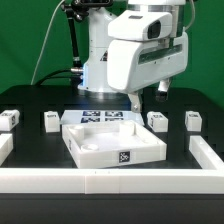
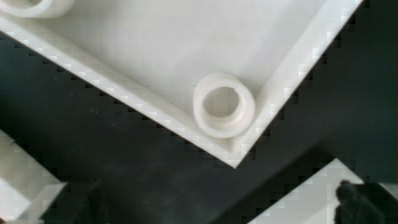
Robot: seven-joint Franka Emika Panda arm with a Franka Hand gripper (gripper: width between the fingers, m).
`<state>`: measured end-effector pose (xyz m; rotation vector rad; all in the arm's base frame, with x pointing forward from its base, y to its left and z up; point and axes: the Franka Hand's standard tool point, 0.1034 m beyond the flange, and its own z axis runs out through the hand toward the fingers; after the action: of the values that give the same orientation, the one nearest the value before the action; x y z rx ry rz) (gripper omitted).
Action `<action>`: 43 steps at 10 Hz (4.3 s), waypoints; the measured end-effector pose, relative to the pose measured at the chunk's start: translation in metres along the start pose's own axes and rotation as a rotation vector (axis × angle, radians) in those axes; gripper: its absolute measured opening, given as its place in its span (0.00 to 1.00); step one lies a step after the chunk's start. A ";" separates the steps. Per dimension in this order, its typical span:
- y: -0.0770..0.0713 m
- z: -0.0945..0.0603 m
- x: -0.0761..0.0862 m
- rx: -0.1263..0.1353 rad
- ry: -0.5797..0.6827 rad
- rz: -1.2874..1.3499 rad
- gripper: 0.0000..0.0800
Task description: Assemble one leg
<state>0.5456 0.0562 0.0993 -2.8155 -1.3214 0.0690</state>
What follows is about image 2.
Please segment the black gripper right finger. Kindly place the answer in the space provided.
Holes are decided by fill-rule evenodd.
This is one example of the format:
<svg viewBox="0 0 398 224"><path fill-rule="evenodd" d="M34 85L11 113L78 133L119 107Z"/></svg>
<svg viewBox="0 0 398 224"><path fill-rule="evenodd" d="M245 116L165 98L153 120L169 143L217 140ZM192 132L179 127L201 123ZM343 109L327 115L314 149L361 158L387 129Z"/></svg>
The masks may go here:
<svg viewBox="0 0 398 224"><path fill-rule="evenodd" d="M398 224L398 183L343 180L336 198L334 224Z"/></svg>

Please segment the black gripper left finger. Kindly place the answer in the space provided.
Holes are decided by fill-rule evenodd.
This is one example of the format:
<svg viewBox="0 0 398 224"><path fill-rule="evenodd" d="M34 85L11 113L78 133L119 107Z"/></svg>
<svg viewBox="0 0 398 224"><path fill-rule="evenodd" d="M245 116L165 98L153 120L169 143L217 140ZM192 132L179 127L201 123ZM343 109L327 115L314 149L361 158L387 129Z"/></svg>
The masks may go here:
<svg viewBox="0 0 398 224"><path fill-rule="evenodd" d="M98 183L69 183L41 215L44 224L108 224L105 194Z"/></svg>

